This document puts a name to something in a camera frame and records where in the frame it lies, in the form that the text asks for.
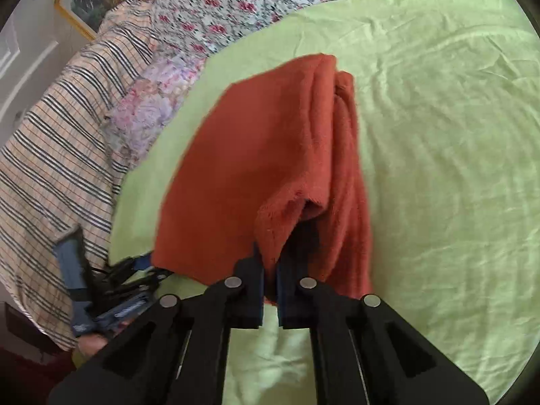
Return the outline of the person's left hand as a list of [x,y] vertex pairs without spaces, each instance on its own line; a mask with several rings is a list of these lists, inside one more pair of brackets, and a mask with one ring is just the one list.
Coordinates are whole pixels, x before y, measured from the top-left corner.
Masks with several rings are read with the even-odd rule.
[[122,322],[111,335],[84,334],[78,338],[77,348],[84,358],[90,358],[105,347],[115,336],[124,331],[129,322]]

